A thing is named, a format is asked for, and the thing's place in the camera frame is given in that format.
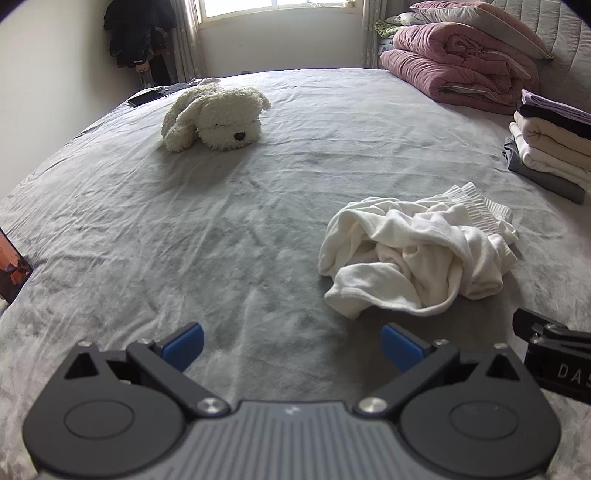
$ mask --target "pillow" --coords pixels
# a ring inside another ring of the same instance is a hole
[[[551,60],[552,54],[538,35],[499,7],[486,2],[420,2],[411,6],[430,23],[456,22],[488,33],[534,59]]]
[[[425,23],[423,16],[416,12],[404,12],[398,17],[400,18],[400,23],[405,27],[409,27],[411,25],[423,25]]]

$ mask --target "smartphone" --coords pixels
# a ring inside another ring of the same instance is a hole
[[[163,93],[157,92],[156,90],[150,90],[149,92],[142,93],[141,95],[136,95],[135,97],[130,98],[128,103],[131,106],[140,106],[148,102],[153,102],[154,100],[158,100],[164,96]]]
[[[33,273],[33,269],[0,228],[0,297],[8,303]]]

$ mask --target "folded purple cloth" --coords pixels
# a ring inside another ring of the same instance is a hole
[[[591,113],[583,112],[574,106],[548,100],[547,98],[536,95],[535,93],[531,93],[527,90],[521,91],[521,101],[524,103],[524,105],[545,108],[546,110],[551,110],[558,113],[559,115],[565,116],[566,118],[570,118],[571,120],[576,120],[577,122],[591,125]]]

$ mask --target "stuffed toy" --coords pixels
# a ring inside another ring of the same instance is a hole
[[[214,150],[241,148],[258,140],[259,115],[271,104],[253,87],[224,88],[208,79],[183,92],[166,113],[162,138],[168,151],[180,152],[199,137]]]

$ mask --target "white towel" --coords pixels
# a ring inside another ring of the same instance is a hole
[[[320,274],[334,281],[324,298],[354,319],[371,305],[428,316],[458,294],[494,295],[517,261],[511,219],[472,183],[417,202],[352,202],[332,218],[320,248]]]
[[[515,122],[509,124],[509,130],[513,140],[517,144],[517,150],[521,161],[526,167],[537,171],[552,173],[557,177],[562,177],[568,181],[576,183],[579,187],[589,190],[591,187],[591,172],[584,168],[567,163],[559,158],[553,157],[549,153],[541,151],[529,145]]]

